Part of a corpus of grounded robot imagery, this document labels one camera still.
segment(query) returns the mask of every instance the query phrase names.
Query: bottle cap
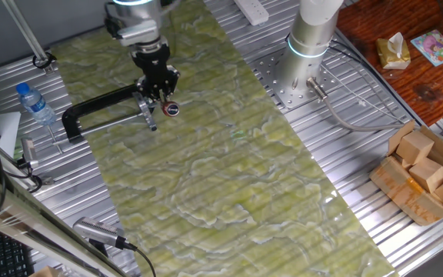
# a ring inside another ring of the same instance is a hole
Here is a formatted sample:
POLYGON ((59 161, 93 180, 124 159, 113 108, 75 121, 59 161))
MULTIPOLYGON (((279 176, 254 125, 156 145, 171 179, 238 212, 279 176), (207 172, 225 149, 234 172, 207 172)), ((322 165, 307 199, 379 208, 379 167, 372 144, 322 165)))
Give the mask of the bottle cap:
POLYGON ((26 95, 30 92, 30 87, 27 83, 21 83, 16 86, 16 91, 20 95, 26 95))

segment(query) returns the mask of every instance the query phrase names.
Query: tissue box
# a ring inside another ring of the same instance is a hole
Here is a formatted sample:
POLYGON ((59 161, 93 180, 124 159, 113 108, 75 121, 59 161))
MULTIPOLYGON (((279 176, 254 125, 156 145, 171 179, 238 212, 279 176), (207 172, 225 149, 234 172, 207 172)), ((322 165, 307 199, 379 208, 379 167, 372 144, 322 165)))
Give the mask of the tissue box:
POLYGON ((408 45, 403 41, 401 48, 401 57, 389 49, 389 40, 380 38, 375 44, 377 45, 378 57, 381 59, 382 68, 384 69, 406 69, 411 63, 408 45))

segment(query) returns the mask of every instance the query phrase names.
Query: plastic bottle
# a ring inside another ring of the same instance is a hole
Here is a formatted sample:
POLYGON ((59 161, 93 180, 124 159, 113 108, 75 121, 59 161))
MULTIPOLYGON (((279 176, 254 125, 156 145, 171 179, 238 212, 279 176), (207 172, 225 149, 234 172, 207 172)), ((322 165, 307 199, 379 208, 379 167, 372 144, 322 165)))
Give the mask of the plastic bottle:
POLYGON ((55 122, 55 113, 51 106, 45 103, 44 96, 36 88, 30 88, 27 83, 16 86, 20 103, 30 112, 33 118, 41 125, 50 125, 55 122))

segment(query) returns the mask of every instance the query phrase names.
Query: green mat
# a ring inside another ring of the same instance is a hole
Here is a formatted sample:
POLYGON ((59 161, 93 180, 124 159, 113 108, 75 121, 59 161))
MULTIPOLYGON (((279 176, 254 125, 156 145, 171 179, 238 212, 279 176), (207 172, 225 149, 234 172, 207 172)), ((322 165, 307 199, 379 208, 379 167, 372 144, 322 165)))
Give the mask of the green mat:
MULTIPOLYGON (((87 136, 158 276, 396 275, 203 1, 184 0, 165 24, 180 116, 155 111, 157 132, 137 120, 87 136)), ((75 104, 141 75, 104 30, 52 51, 75 104)), ((82 125, 136 111, 123 102, 82 125)))

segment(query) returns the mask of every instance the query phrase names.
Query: small red object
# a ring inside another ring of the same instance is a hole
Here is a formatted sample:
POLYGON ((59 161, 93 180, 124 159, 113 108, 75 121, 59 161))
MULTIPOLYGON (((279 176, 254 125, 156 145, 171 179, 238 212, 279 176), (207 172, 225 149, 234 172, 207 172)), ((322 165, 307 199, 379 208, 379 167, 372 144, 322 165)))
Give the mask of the small red object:
POLYGON ((174 117, 177 116, 180 112, 180 106, 179 104, 169 101, 162 104, 162 111, 165 115, 174 117))

